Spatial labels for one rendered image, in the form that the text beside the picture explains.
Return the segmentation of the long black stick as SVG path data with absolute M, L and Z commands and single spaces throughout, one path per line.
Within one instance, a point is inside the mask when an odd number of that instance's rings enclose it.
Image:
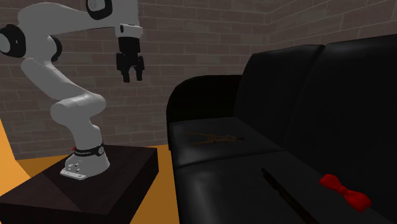
M 264 167 L 261 168 L 261 171 L 263 178 L 279 192 L 279 195 L 306 224 L 320 224 Z

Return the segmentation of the red bow tie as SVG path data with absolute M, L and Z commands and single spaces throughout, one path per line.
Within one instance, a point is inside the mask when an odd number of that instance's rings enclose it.
M 372 201 L 365 194 L 348 189 L 332 174 L 325 174 L 319 180 L 319 183 L 323 187 L 333 190 L 343 196 L 345 201 L 357 212 L 362 213 L 372 206 Z

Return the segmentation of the dark robot stand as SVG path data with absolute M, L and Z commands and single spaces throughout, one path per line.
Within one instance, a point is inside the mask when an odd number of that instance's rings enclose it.
M 109 168 L 84 180 L 60 160 L 0 196 L 2 224 L 129 224 L 158 174 L 156 148 L 106 149 Z

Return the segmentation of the brown wooden tongs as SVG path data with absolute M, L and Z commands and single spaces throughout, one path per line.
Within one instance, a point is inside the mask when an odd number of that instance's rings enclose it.
M 195 136 L 204 136 L 207 138 L 206 141 L 201 142 L 194 142 L 193 145 L 200 145 L 200 144 L 215 144 L 218 142 L 231 142 L 234 143 L 236 140 L 245 140 L 244 137 L 235 137 L 231 135 L 216 135 L 216 134 L 203 134 L 198 132 L 187 132 L 188 135 L 195 135 Z

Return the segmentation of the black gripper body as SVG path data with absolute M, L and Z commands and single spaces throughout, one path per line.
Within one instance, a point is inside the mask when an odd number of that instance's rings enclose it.
M 127 68 L 138 67 L 144 70 L 144 61 L 141 52 L 140 40 L 133 37 L 119 37 L 119 53 L 116 54 L 117 70 L 126 70 Z

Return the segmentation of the black leather sofa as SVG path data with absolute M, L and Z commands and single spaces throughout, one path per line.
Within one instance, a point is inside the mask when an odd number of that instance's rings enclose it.
M 262 167 L 320 224 L 397 224 L 397 34 L 255 53 L 241 75 L 179 84 L 166 118 L 180 224 L 306 224 Z

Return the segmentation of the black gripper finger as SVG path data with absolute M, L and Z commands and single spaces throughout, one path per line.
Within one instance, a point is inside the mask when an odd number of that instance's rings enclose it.
M 136 80 L 137 81 L 142 81 L 143 80 L 143 70 L 144 70 L 144 66 L 142 65 L 135 65 L 132 66 L 136 72 Z
M 123 76 L 123 81 L 125 83 L 129 83 L 130 82 L 129 70 L 130 70 L 130 66 L 129 65 L 122 65 L 120 67 L 120 72 L 121 72 L 121 74 Z

